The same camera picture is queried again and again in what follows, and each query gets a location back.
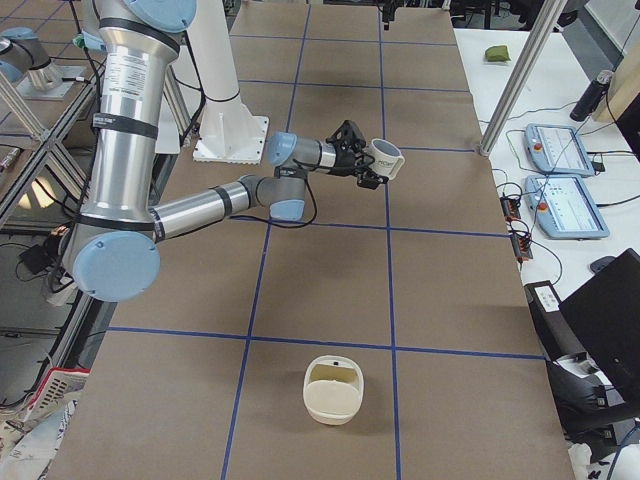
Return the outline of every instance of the brown tabletop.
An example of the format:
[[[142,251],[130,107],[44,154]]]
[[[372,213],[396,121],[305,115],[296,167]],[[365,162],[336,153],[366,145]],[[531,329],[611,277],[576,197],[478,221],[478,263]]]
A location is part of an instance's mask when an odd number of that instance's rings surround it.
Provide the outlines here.
[[[228,220],[161,244],[49,479],[573,478],[448,14],[397,17],[383,32],[375,8],[243,4],[243,100],[271,133],[350,118],[407,163],[377,191],[312,174],[301,230]],[[270,168],[185,152],[164,199],[246,173]],[[326,354],[365,376],[340,427],[302,401]]]

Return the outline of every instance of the black monitor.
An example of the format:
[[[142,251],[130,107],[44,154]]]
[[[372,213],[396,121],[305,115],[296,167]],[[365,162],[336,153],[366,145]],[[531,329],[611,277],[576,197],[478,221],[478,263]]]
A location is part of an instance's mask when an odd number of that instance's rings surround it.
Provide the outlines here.
[[[640,256],[622,252],[560,311],[622,398],[640,401]]]

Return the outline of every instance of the white label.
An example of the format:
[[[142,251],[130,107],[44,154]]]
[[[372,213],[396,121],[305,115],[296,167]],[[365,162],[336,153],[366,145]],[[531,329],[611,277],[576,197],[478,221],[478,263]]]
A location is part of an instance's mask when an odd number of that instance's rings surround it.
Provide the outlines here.
[[[547,313],[557,312],[559,310],[558,299],[553,294],[551,287],[536,287],[535,291],[536,295],[538,295],[538,298],[540,299],[540,303]]]
[[[104,77],[104,94],[141,102],[147,79],[148,62],[144,58],[110,53]]]

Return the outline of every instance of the white mug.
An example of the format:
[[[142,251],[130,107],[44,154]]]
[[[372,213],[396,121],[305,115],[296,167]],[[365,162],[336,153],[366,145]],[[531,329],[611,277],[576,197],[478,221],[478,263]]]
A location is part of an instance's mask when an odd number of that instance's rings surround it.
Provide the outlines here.
[[[404,165],[404,156],[400,149],[391,142],[374,138],[368,150],[369,155],[374,158],[371,169],[378,175],[388,177],[389,180],[396,178],[400,167]]]

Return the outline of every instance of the blue joint cover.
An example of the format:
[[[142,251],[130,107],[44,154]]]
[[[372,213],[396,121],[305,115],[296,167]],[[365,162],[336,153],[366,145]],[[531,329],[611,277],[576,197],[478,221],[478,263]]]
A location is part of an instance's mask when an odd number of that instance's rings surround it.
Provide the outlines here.
[[[124,0],[124,3],[143,22],[168,33],[184,32],[196,16],[196,0]]]
[[[105,302],[140,295],[160,272],[160,254],[153,241],[138,232],[98,235],[80,250],[73,263],[78,287]]]
[[[95,35],[91,35],[89,32],[82,31],[82,39],[84,40],[84,45],[89,50],[94,50],[96,52],[106,52],[107,46],[104,44],[104,40],[101,37],[97,37]]]
[[[267,159],[274,167],[286,162],[296,148],[298,136],[293,133],[277,132],[267,142]]]
[[[304,200],[282,200],[271,205],[271,218],[296,222],[304,213]]]
[[[14,27],[0,33],[9,40],[37,40],[38,36],[28,27]]]
[[[4,73],[4,76],[7,77],[7,80],[11,83],[17,82],[22,78],[22,72],[7,62],[0,61],[0,72]]]

